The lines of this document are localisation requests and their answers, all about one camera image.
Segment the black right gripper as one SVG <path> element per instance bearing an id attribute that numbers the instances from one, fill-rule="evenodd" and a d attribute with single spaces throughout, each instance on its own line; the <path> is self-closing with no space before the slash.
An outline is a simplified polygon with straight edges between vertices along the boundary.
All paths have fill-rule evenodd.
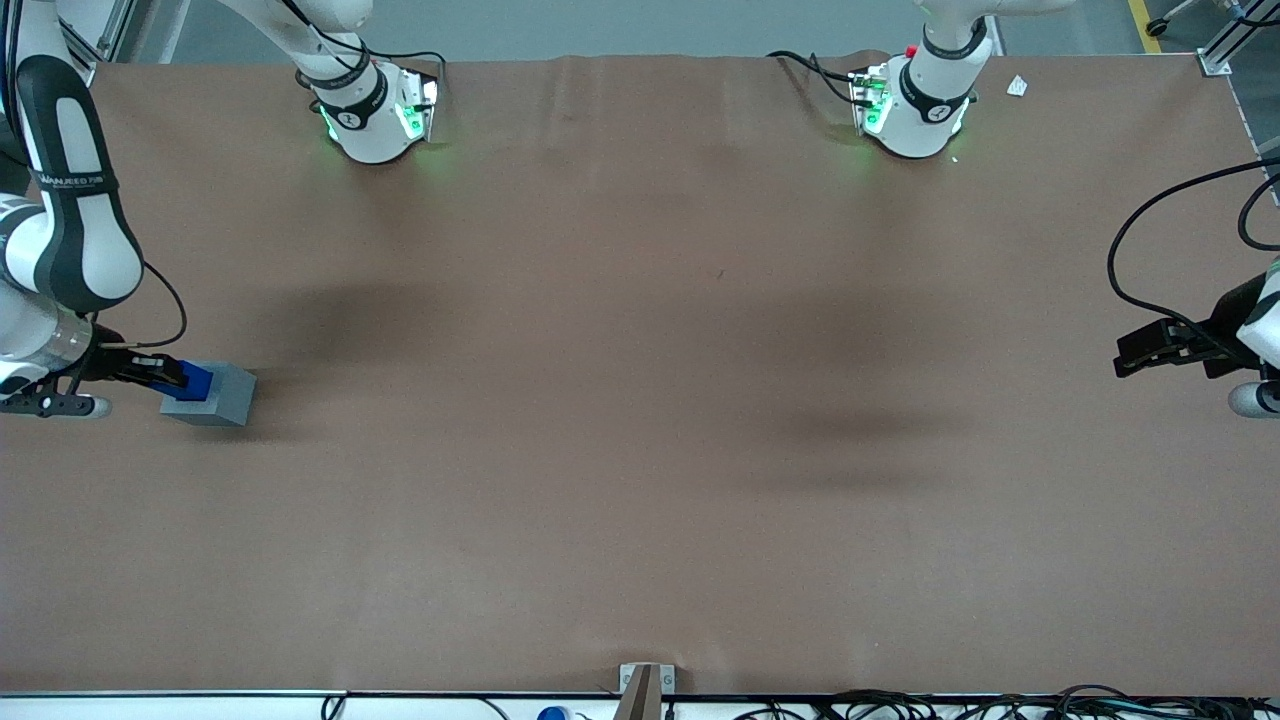
<path id="1" fill-rule="evenodd" d="M 84 355 L 72 368 L 72 379 L 82 382 L 114 380 L 142 386 L 157 392 L 186 392 L 188 378 L 179 360 L 165 354 L 128 354 L 122 347 L 120 333 L 106 327 L 93 327 Z"/>

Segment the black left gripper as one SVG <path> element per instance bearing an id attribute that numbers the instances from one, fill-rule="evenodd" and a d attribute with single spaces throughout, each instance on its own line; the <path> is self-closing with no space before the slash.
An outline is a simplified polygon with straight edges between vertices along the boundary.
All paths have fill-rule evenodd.
<path id="1" fill-rule="evenodd" d="M 1257 370 L 1262 380 L 1272 379 L 1272 277 L 1256 275 L 1229 290 L 1202 323 L 1212 340 L 1224 346 L 1219 355 L 1222 369 L 1206 370 L 1210 378 L 1230 373 L 1225 363 L 1238 369 Z M 1198 334 L 1185 323 L 1160 318 L 1116 340 L 1115 377 L 1124 379 L 1156 366 L 1184 366 L 1212 357 L 1201 348 Z"/>

